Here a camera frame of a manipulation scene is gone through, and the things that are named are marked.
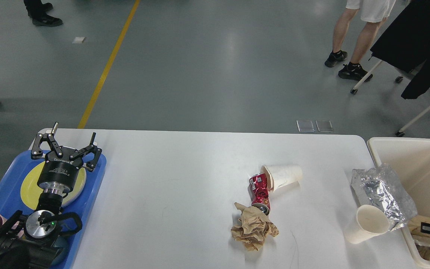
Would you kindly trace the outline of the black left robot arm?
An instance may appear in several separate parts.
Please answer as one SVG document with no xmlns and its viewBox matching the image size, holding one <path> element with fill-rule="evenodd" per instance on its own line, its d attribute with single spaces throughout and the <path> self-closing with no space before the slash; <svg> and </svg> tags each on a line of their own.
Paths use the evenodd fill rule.
<svg viewBox="0 0 430 269">
<path fill-rule="evenodd" d="M 59 145 L 39 132 L 0 181 L 0 269 L 70 269 L 105 172 L 95 142 Z"/>
</svg>

